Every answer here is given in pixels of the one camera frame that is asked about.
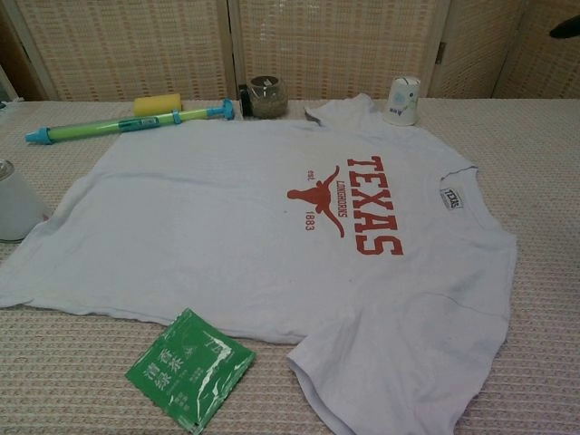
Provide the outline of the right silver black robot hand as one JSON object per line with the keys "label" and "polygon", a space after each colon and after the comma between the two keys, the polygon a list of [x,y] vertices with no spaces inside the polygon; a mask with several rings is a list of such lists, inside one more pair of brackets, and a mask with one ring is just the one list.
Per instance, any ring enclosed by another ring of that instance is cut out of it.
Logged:
{"label": "right silver black robot hand", "polygon": [[554,39],[569,39],[578,37],[579,35],[580,15],[566,19],[549,32],[549,36]]}

